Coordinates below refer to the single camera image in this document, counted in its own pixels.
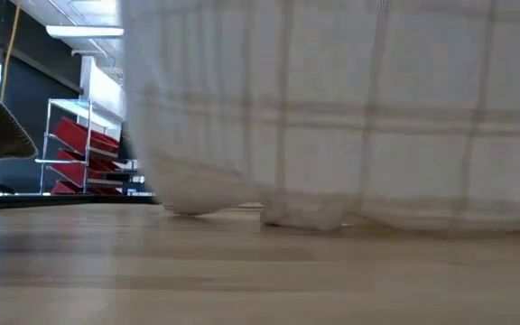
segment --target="white checkered cloth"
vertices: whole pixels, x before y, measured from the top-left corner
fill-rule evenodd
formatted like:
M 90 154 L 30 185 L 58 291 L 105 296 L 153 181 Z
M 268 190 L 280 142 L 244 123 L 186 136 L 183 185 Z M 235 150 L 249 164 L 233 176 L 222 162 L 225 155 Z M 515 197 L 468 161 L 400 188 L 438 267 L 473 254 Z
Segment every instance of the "white checkered cloth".
M 130 131 L 177 211 L 520 229 L 520 1 L 122 9 Z

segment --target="yellow cable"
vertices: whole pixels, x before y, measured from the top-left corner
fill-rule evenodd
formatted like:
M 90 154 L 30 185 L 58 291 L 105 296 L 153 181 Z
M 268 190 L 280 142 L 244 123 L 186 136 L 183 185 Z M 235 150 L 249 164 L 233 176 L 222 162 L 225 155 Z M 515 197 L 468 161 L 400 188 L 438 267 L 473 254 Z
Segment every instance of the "yellow cable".
M 11 31 L 11 38 L 9 39 L 9 45 L 7 46 L 7 53 L 5 55 L 4 78 L 1 83 L 0 93 L 0 100 L 2 103 L 5 98 L 5 86 L 7 85 L 7 69 L 9 68 L 9 59 L 11 58 L 11 51 L 14 49 L 15 33 L 17 32 L 17 22 L 19 21 L 19 13 L 22 11 L 22 1 L 23 0 L 17 0 L 17 7 L 15 8 L 14 27 Z

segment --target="wooden floor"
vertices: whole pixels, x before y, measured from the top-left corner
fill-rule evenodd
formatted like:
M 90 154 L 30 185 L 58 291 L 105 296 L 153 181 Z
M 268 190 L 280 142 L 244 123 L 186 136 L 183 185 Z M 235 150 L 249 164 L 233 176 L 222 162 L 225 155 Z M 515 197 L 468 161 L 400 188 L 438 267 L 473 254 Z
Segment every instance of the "wooden floor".
M 0 211 L 0 324 L 520 324 L 520 235 L 261 227 L 258 211 Z

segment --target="metal shelving rack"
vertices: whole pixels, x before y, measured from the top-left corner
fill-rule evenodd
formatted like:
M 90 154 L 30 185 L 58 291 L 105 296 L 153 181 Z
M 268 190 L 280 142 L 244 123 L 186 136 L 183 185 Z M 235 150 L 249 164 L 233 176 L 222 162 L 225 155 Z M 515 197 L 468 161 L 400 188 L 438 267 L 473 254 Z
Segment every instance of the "metal shelving rack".
M 54 134 L 50 133 L 50 119 L 51 119 L 51 109 L 52 108 L 59 108 L 66 112 L 69 112 L 71 114 L 74 114 L 78 117 L 86 118 L 87 119 L 87 125 L 88 125 L 88 133 L 87 133 L 87 139 L 86 139 L 86 152 L 81 153 L 85 160 L 78 161 L 78 160 L 53 160 L 53 159 L 47 159 L 47 146 L 49 139 L 60 141 L 62 144 L 68 146 L 64 142 L 61 141 L 61 139 Z M 85 165 L 84 168 L 84 178 L 83 178 L 83 192 L 88 191 L 88 169 L 89 169 L 89 161 L 90 161 L 90 155 L 93 153 L 95 156 L 103 156 L 109 160 L 116 160 L 117 154 L 115 153 L 108 153 L 103 150 L 99 150 L 97 148 L 92 148 L 90 146 L 91 142 L 91 123 L 100 125 L 104 127 L 104 129 L 109 128 L 118 128 L 121 127 L 121 125 L 124 123 L 124 120 L 110 112 L 109 110 L 96 105 L 94 102 L 88 99 L 59 99 L 59 98 L 51 98 L 48 100 L 47 104 L 47 117 L 45 122 L 45 134 L 43 135 L 43 149 L 42 149 L 42 158 L 41 159 L 35 159 L 36 163 L 39 163 L 42 166 L 41 175 L 40 175 L 40 194 L 43 194 L 44 189 L 44 183 L 45 183 L 45 170 L 47 168 L 48 163 L 79 163 Z

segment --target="white wall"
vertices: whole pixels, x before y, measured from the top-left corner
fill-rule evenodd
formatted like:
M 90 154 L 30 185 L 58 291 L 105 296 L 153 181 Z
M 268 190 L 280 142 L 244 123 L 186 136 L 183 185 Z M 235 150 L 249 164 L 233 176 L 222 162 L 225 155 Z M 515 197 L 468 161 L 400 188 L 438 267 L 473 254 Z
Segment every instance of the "white wall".
M 80 86 L 84 90 L 81 98 L 90 99 L 96 105 L 115 113 L 122 119 L 125 117 L 125 95 L 119 85 L 113 81 L 96 65 L 93 57 L 84 56 L 81 62 L 81 81 Z M 85 119 L 80 119 L 79 123 L 86 125 Z M 104 130 L 103 127 L 92 123 L 92 129 L 104 132 L 116 140 L 119 140 L 121 128 Z

